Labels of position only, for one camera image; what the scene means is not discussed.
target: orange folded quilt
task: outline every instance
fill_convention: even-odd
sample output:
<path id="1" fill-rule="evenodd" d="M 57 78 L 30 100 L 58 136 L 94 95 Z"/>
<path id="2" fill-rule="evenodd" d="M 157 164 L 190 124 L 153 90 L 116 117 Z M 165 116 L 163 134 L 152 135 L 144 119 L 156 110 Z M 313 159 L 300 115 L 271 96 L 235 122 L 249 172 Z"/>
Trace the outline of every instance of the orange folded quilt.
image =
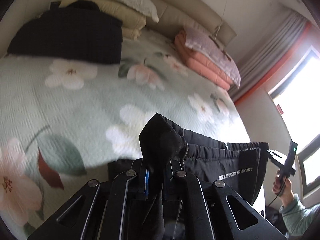
<path id="1" fill-rule="evenodd" d="M 218 68 L 217 65 L 202 53 L 186 48 L 184 46 L 185 41 L 186 38 L 182 32 L 178 33 L 174 39 L 174 44 L 184 64 L 216 85 L 224 88 L 225 90 L 229 90 L 233 81 L 225 74 L 225 72 Z"/>

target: gray curtain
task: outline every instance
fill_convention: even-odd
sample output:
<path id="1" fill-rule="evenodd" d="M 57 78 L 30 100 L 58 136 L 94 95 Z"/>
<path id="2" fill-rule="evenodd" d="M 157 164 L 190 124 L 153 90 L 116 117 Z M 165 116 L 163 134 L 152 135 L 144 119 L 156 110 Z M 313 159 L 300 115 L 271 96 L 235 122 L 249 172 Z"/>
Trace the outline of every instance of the gray curtain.
<path id="1" fill-rule="evenodd" d="M 304 16 L 292 11 L 273 36 L 249 60 L 239 66 L 240 88 L 233 86 L 229 90 L 229 95 L 234 102 L 283 57 L 303 32 L 307 21 Z"/>

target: triangular cutout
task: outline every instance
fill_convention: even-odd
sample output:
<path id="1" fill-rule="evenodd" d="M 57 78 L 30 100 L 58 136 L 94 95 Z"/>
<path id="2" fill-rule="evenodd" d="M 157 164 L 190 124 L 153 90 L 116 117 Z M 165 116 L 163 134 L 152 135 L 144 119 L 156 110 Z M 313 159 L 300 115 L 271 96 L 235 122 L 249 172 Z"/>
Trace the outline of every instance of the triangular cutout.
<path id="1" fill-rule="evenodd" d="M 72 228 L 79 217 L 84 205 L 85 196 L 80 196 L 74 203 L 57 219 L 57 222 L 65 227 Z"/>
<path id="2" fill-rule="evenodd" d="M 256 225 L 258 219 L 250 213 L 234 196 L 228 195 L 227 201 L 240 230 Z"/>

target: wrist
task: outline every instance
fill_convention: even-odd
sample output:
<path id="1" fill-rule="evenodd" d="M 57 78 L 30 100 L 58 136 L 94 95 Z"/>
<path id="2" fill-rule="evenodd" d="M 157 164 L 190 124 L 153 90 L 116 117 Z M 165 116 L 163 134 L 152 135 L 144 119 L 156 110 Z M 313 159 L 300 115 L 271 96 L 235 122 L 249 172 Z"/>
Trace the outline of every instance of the wrist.
<path id="1" fill-rule="evenodd" d="M 288 194 L 281 196 L 282 205 L 286 208 L 294 200 L 293 192 L 290 191 Z"/>

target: person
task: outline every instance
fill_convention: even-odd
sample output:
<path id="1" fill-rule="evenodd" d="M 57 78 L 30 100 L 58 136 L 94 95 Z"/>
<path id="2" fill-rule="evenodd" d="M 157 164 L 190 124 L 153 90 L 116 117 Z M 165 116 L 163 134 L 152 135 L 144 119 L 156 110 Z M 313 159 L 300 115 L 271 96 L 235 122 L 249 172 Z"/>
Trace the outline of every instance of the person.
<path id="1" fill-rule="evenodd" d="M 279 212 L 282 214 L 284 223 L 290 235 L 302 236 L 316 218 L 318 212 L 320 212 L 320 203 L 313 207 L 306 208 L 299 200 L 298 194 L 292 192 L 290 179 L 284 178 L 284 180 L 284 191 L 279 197 L 282 201 Z M 272 187 L 273 193 L 278 194 L 281 190 L 281 186 L 282 182 L 279 179 L 279 172 L 277 172 Z"/>

